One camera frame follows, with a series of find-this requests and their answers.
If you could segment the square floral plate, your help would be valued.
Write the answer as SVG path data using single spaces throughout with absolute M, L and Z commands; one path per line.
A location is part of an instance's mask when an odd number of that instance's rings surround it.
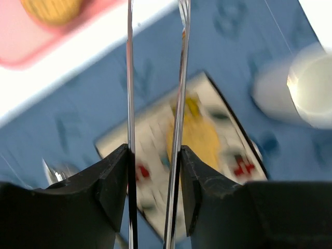
M 135 125 L 138 126 L 139 118 L 156 108 L 162 101 L 171 105 L 171 113 L 174 115 L 176 94 L 176 91 L 168 93 L 161 100 L 139 112 L 135 117 Z M 219 169 L 216 171 L 239 184 L 265 180 L 267 177 L 261 165 L 261 155 L 257 146 L 245 135 L 235 115 L 231 113 L 226 101 L 206 73 L 199 73 L 188 82 L 186 98 L 185 114 L 208 118 L 217 131 L 222 148 L 219 153 Z M 162 238 L 146 220 L 144 212 L 139 210 L 138 205 L 137 209 L 157 237 Z

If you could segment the metal tongs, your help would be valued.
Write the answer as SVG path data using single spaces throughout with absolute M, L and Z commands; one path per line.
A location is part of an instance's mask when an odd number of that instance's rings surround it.
M 130 167 L 129 205 L 138 205 L 163 238 L 163 248 L 175 248 L 180 147 L 183 134 L 191 2 L 179 1 L 183 24 L 179 87 L 175 114 L 166 101 L 148 111 L 135 125 L 133 65 L 133 2 L 128 2 L 127 91 Z

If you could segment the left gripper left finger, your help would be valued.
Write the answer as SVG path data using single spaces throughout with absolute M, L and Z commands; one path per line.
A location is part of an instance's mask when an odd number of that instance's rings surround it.
M 28 190 L 1 183 L 1 248 L 113 248 L 128 183 L 122 144 L 85 170 Z

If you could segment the small round muffin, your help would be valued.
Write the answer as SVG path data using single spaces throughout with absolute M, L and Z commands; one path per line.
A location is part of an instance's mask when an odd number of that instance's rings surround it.
M 65 25 L 76 18 L 83 1 L 79 0 L 23 0 L 24 10 L 45 25 Z

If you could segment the bread slice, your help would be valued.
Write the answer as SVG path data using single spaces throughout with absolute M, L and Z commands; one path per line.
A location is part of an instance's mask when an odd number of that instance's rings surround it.
M 182 144 L 187 145 L 201 161 L 219 169 L 221 143 L 213 123 L 206 117 L 184 115 Z

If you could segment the blue letter placemat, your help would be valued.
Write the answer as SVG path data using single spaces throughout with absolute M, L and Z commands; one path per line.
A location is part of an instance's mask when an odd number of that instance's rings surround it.
M 207 73 L 260 149 L 268 181 L 331 183 L 331 163 L 319 167 L 331 132 L 270 120 L 250 97 L 263 67 L 317 41 L 298 1 L 195 1 L 191 21 L 187 76 Z M 1 129 L 1 183 L 46 189 L 42 159 L 79 172 L 101 161 L 95 142 L 125 120 L 125 66 L 121 45 Z

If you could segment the pink tray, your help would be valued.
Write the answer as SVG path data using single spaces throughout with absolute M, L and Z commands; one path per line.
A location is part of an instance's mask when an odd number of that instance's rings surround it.
M 35 64 L 124 1 L 85 1 L 78 17 L 64 26 L 51 27 L 30 17 L 20 1 L 1 1 L 1 67 L 24 68 Z

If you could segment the white mug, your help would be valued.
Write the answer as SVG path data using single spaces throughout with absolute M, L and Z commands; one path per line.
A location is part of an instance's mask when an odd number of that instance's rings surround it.
M 251 96 L 272 119 L 331 129 L 331 49 L 313 43 L 267 64 L 255 76 Z

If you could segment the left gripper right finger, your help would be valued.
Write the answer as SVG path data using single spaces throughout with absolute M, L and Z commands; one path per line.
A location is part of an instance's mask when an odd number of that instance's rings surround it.
M 331 248 L 331 183 L 237 184 L 181 149 L 192 248 Z

